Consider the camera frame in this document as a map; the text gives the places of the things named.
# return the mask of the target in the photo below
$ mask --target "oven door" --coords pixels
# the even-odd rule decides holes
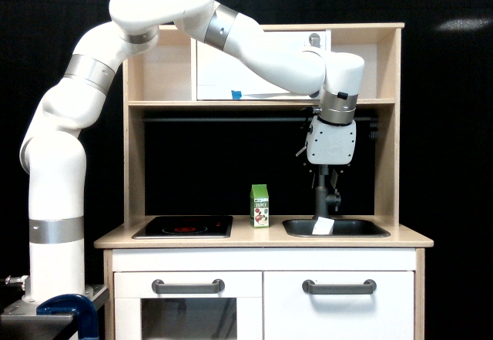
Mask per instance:
[[[116,340],[261,340],[262,272],[115,273]]]

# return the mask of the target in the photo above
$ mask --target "wooden toy kitchen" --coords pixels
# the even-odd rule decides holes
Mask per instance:
[[[271,214],[268,228],[252,228],[246,214],[189,215],[183,224],[163,213],[173,223],[149,224],[156,215],[146,205],[146,123],[211,111],[282,116],[317,101],[215,97],[220,87],[207,80],[215,55],[171,25],[159,27],[155,49],[125,61],[124,224],[95,242],[110,291],[106,338],[424,338],[424,249],[433,241],[399,223],[403,27],[263,25],[266,32],[323,33],[332,50],[365,60],[356,113],[378,118],[373,213],[334,218],[372,222],[386,232],[377,236],[287,233],[284,221],[313,215]]]

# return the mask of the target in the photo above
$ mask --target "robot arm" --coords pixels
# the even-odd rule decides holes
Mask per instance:
[[[341,132],[340,128],[346,128],[340,138],[351,131],[347,124],[352,123],[363,70],[363,60],[357,56],[319,49],[292,52],[273,46],[257,22],[214,0],[111,0],[109,11],[112,21],[90,30],[77,44],[65,75],[43,96],[22,142],[21,164],[30,173],[34,301],[85,290],[82,201],[86,155],[77,137],[98,119],[119,65],[157,44],[158,25],[174,22],[192,38],[238,58],[260,77],[292,93],[308,95],[322,88],[317,130],[326,136],[323,140],[309,136],[309,144],[325,143],[329,129]],[[310,161],[334,163],[333,155],[320,157],[320,153]]]

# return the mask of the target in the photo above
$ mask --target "stovetop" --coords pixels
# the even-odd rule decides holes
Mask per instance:
[[[215,238],[229,237],[231,215],[161,216],[152,219],[132,238]]]

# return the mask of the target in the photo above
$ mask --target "blue clamp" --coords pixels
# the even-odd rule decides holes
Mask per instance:
[[[77,317],[79,340],[99,340],[98,313],[86,296],[66,294],[55,296],[41,303],[37,315],[72,313]]]
[[[241,91],[231,91],[233,99],[241,99]]]

